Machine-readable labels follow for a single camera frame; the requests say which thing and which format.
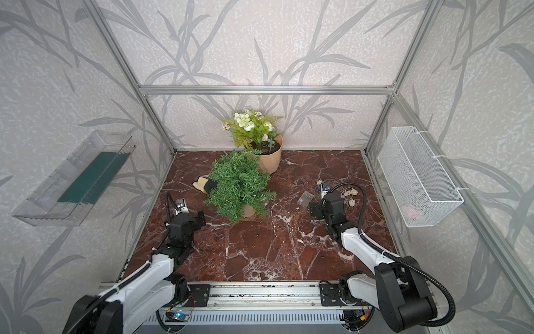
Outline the small green christmas tree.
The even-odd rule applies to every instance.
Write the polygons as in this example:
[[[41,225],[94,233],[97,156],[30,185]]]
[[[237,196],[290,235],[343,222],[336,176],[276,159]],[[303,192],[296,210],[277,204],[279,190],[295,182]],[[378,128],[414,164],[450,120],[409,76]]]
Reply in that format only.
[[[212,164],[209,180],[216,183],[216,188],[208,192],[204,204],[215,207],[217,214],[233,224],[245,216],[247,205],[267,217],[266,204],[276,198],[276,193],[267,189],[271,175],[261,170],[258,153],[233,150]]]

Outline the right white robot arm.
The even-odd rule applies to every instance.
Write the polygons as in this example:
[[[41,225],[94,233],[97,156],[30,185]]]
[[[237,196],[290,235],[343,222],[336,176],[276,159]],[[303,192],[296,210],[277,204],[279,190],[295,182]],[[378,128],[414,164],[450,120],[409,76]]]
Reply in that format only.
[[[357,222],[349,221],[345,212],[345,195],[338,186],[319,185],[321,198],[309,204],[310,214],[326,223],[330,238],[351,252],[372,272],[354,271],[340,278],[339,296],[352,306],[365,302],[382,314],[395,333],[414,326],[441,327],[456,315],[452,294],[441,282],[423,271],[411,256],[401,257],[372,240],[363,223],[368,204],[367,192],[353,185],[362,196]]]

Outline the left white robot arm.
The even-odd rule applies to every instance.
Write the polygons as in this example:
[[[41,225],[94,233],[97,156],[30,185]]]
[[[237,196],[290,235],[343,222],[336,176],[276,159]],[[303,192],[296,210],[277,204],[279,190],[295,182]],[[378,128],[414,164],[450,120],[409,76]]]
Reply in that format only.
[[[99,295],[86,295],[72,308],[64,333],[133,333],[164,306],[188,302],[192,293],[175,272],[194,251],[194,233],[206,226],[204,212],[178,205],[167,193],[167,235],[151,258]]]

